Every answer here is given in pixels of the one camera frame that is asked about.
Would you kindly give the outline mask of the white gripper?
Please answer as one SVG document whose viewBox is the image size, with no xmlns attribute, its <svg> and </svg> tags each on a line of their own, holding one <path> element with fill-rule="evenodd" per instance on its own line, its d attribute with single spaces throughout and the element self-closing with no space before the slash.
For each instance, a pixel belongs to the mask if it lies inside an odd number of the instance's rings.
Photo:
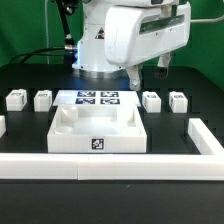
<svg viewBox="0 0 224 224">
<path fill-rule="evenodd" d="M 104 51 L 110 64 L 126 69 L 129 88 L 141 89 L 141 71 L 137 64 L 156 58 L 155 76 L 168 76 L 170 52 L 185 46 L 190 33 L 191 6 L 132 7 L 115 5 L 105 19 Z"/>
</svg>

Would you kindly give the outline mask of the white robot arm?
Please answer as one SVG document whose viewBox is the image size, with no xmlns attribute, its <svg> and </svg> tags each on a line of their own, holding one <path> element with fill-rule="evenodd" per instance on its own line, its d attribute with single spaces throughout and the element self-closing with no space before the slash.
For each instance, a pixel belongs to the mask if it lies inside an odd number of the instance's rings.
<svg viewBox="0 0 224 224">
<path fill-rule="evenodd" d="M 129 88 L 141 88 L 141 64 L 156 58 L 156 76 L 168 75 L 171 53 L 184 47 L 192 24 L 189 0 L 82 0 L 83 36 L 77 44 L 75 69 L 92 77 L 118 71 Z"/>
</svg>

